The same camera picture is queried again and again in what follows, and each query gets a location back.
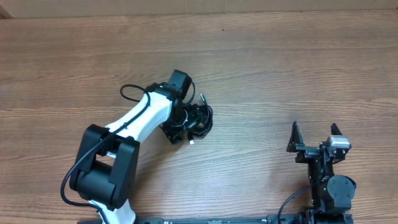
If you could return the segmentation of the black USB cable silver plug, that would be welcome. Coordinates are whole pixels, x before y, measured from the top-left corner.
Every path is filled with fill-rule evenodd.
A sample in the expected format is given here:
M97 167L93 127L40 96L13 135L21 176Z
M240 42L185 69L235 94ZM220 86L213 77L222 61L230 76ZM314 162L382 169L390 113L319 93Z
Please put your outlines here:
M188 111L187 137L194 144L194 137L205 137L213 127L213 109L208 104L194 104Z

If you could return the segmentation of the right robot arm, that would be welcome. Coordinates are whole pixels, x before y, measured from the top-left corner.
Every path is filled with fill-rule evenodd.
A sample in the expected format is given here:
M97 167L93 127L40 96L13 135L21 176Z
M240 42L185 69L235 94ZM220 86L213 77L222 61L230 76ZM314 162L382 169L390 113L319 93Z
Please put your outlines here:
M296 163L308 165L309 186L291 195L279 208L277 221L289 201L303 192L311 192L311 206L302 209L289 223L353 223L346 214L352 207L356 182L348 176L336 175L333 166L343 160L352 145L333 123L331 134L317 147L306 146L298 122L293 122L287 152L295 152Z

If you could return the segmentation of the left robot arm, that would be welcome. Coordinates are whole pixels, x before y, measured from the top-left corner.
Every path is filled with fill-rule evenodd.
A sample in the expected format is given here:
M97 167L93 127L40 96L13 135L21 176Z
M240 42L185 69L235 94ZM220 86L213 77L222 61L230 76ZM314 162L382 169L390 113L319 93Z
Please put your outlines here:
M134 223L128 196L140 145L156 128L172 144L182 141L190 106L183 100L194 85L187 73L174 70L167 82L144 88L142 99L122 118L105 127L87 127L75 163L61 184L63 201L94 208L99 213L97 223Z

